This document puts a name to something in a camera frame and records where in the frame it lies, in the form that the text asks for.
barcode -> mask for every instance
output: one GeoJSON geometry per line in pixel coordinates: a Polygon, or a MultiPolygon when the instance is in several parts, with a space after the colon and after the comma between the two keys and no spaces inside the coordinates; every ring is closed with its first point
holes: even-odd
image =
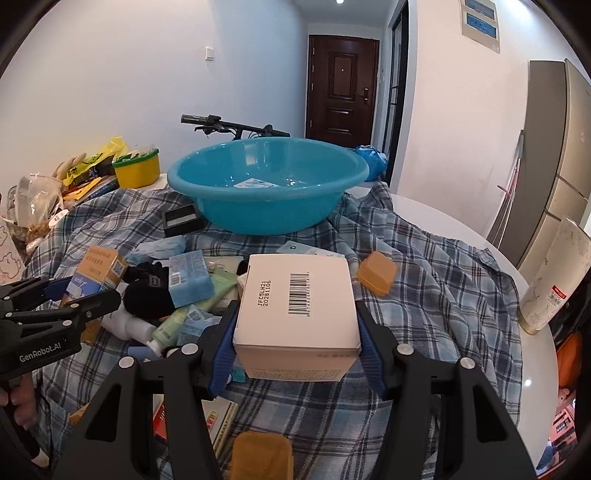
{"type": "Polygon", "coordinates": [[[310,316],[310,274],[290,273],[290,315],[310,316]]]}
{"type": "Polygon", "coordinates": [[[113,273],[120,277],[123,274],[124,268],[125,265],[123,265],[123,263],[121,263],[119,260],[115,260],[115,263],[113,264],[113,273]]]}
{"type": "Polygon", "coordinates": [[[180,274],[180,272],[171,273],[170,274],[170,281],[168,282],[168,286],[169,287],[174,287],[175,285],[178,285],[179,283],[181,283],[181,274],[180,274]]]}

doorway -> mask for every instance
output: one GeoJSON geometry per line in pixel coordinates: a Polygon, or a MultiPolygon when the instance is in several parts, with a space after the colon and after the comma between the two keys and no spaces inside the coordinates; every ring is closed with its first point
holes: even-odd
{"type": "Polygon", "coordinates": [[[390,72],[390,89],[388,94],[388,115],[384,129],[382,152],[388,157],[388,167],[384,181],[390,185],[400,129],[402,126],[402,110],[404,108],[404,92],[408,70],[408,4],[404,5],[400,15],[392,27],[392,70],[390,72]]]}
{"type": "Polygon", "coordinates": [[[306,138],[371,143],[378,56],[378,40],[310,35],[306,138]]]}

green lid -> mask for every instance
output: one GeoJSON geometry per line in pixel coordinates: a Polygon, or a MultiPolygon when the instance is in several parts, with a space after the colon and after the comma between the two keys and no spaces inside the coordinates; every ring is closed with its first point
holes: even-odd
{"type": "Polygon", "coordinates": [[[149,160],[150,158],[155,157],[160,153],[160,150],[157,148],[150,150],[149,152],[140,155],[138,153],[127,153],[125,155],[121,155],[117,157],[116,160],[113,160],[113,167],[126,167],[127,165],[132,165],[134,163],[139,163],[141,161],[149,160]]]}

green tube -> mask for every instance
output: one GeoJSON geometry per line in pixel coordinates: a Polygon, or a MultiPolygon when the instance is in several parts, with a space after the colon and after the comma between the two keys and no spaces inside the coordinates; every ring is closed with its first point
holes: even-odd
{"type": "Polygon", "coordinates": [[[215,305],[217,305],[217,303],[230,293],[230,290],[238,284],[237,275],[228,273],[221,268],[217,268],[211,275],[211,278],[214,288],[213,297],[193,303],[198,309],[202,309],[206,312],[211,311],[211,309],[214,308],[215,305]]]}
{"type": "Polygon", "coordinates": [[[162,350],[177,344],[178,331],[187,318],[190,306],[191,305],[187,305],[185,307],[176,309],[170,315],[170,317],[168,317],[162,322],[162,324],[160,324],[158,328],[156,328],[152,334],[152,340],[146,343],[146,345],[148,345],[154,351],[154,353],[157,355],[162,355],[162,350]]]}

brown wooden door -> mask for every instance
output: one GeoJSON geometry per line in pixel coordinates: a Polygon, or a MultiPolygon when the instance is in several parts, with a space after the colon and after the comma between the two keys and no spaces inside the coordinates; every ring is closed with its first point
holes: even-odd
{"type": "Polygon", "coordinates": [[[371,143],[378,52],[378,40],[310,35],[306,138],[371,143]]]}

